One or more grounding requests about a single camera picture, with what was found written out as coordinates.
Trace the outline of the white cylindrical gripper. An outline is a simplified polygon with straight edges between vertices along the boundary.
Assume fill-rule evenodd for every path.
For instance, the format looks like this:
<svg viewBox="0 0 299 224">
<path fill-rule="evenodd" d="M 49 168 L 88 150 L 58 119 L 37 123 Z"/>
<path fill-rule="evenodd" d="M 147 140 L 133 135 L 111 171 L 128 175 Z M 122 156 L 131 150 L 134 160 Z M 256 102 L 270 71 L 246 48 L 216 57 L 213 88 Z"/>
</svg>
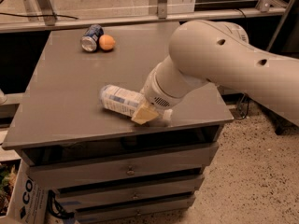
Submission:
<svg viewBox="0 0 299 224">
<path fill-rule="evenodd" d="M 183 98 L 182 95 L 171 94 L 170 90 L 175 88 L 181 79 L 181 73 L 172 64 L 159 63 L 149 73 L 141 93 L 146 100 L 132 115 L 132 121 L 137 124 L 145 124 L 159 116 L 155 110 L 166 110 L 177 105 Z"/>
</svg>

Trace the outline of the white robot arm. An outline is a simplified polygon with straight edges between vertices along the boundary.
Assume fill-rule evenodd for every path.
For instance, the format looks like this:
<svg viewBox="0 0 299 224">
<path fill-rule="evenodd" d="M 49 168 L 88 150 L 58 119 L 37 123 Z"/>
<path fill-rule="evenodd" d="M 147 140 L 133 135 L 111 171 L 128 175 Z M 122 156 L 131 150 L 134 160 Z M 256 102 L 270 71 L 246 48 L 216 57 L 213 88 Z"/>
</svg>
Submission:
<svg viewBox="0 0 299 224">
<path fill-rule="evenodd" d="M 212 82 L 245 93 L 299 125 L 299 60 L 253 47 L 235 23 L 188 21 L 171 35 L 168 56 L 141 90 L 148 104 L 169 109 Z"/>
</svg>

